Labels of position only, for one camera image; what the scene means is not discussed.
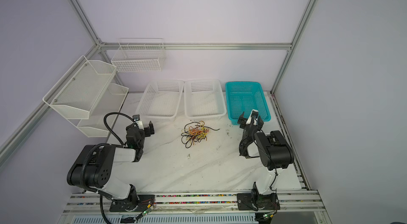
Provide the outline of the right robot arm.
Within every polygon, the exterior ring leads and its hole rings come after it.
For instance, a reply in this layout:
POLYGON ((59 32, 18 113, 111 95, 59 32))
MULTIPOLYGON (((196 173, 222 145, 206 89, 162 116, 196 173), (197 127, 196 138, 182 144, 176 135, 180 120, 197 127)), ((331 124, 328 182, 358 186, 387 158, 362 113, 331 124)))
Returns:
POLYGON ((276 213, 280 209, 277 181, 282 172, 294 163, 294 152, 279 130, 268 134, 262 131, 264 121, 257 110, 252 110, 248 118, 244 117, 244 113, 241 114, 237 123, 243 129, 238 148, 240 156, 253 158, 249 153, 249 146, 254 144, 258 150, 257 157, 267 169, 266 176, 255 181, 249 193, 237 195, 238 209, 271 210, 276 213))

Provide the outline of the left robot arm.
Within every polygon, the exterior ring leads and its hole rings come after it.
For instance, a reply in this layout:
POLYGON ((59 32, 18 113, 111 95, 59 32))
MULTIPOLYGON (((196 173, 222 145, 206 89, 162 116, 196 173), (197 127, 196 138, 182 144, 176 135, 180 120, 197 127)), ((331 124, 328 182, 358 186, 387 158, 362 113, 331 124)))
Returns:
POLYGON ((152 209, 155 196, 138 195, 134 185, 114 175, 113 166, 141 160, 145 139, 155 134, 153 122, 149 122, 145 127, 138 114, 130 117, 121 112, 110 112, 104 116, 103 123, 119 143, 86 145, 68 171, 67 183, 96 193, 101 200, 110 200, 110 212, 143 212, 152 209), (114 115, 131 121, 131 124, 126 126, 125 141, 108 124, 108 118, 114 115))

